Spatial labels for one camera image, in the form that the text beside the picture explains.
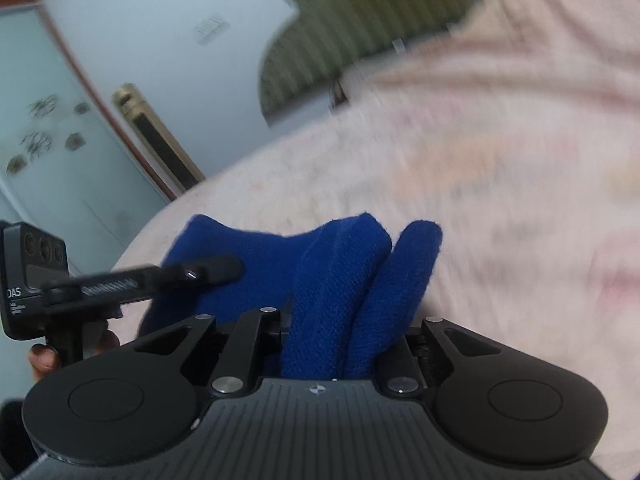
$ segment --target finger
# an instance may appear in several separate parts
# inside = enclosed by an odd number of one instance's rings
[[[49,346],[33,345],[29,350],[28,360],[36,382],[60,368],[60,356]]]
[[[369,214],[317,231],[295,272],[283,377],[342,376],[353,317],[390,251],[391,238]]]
[[[111,350],[112,348],[117,348],[118,346],[120,346],[118,336],[116,336],[111,330],[107,330],[98,342],[98,345],[95,347],[95,353],[100,354],[107,350]]]
[[[346,378],[370,374],[377,355],[409,328],[441,243],[442,230],[433,222],[415,221],[404,229],[353,321],[344,367]]]

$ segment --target door frame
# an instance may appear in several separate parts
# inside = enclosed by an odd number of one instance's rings
[[[110,126],[110,128],[116,133],[116,135],[120,138],[121,142],[124,143],[125,147],[129,150],[129,153],[135,159],[135,161],[140,165],[143,173],[149,177],[153,184],[169,199],[175,200],[176,194],[167,186],[166,182],[160,177],[160,175],[156,172],[156,170],[149,164],[149,161],[143,155],[142,152],[138,149],[138,147],[133,143],[131,138],[126,134],[126,132],[122,129],[122,127],[118,124],[115,118],[111,115],[107,107],[100,100],[97,93],[95,92],[92,85],[89,83],[88,79],[84,76],[84,73],[80,69],[78,63],[74,59],[73,55],[66,47],[66,44],[62,40],[60,33],[58,32],[53,20],[47,13],[47,10],[44,6],[39,2],[39,0],[0,0],[0,12],[8,11],[12,12],[14,10],[23,10],[23,9],[34,9],[38,13],[40,17],[40,21],[42,25],[45,27],[46,31],[49,33],[49,36],[56,44],[58,50],[62,54],[62,57],[65,59],[68,67],[71,69],[71,72],[74,74],[80,86],[87,94],[87,97],[90,99],[92,104],[98,111],[98,114],[102,116],[102,118],[106,121],[106,123]]]

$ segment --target folded towel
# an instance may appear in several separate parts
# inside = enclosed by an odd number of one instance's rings
[[[140,333],[193,314],[234,321],[246,310],[281,307],[292,298],[281,375],[363,378],[411,323],[441,241],[436,224],[415,221],[391,251],[389,235],[367,213],[292,237],[243,232],[196,216],[164,264],[233,253],[246,272],[225,286],[158,297]]]

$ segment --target ribbed surface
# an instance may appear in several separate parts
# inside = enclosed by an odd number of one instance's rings
[[[583,462],[514,471],[454,448],[414,402],[381,396],[368,381],[264,380],[243,399],[217,400],[178,446],[155,459],[85,468],[46,458],[28,480],[598,480]]]
[[[444,30],[474,0],[296,0],[300,16],[276,38],[260,75],[265,116],[397,38]]]

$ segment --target human hand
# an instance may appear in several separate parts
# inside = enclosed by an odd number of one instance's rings
[[[95,353],[99,354],[118,346],[120,346],[118,336],[110,330],[107,330],[98,342]],[[51,346],[42,344],[33,345],[29,350],[28,359],[35,382],[38,382],[60,368],[60,356]]]

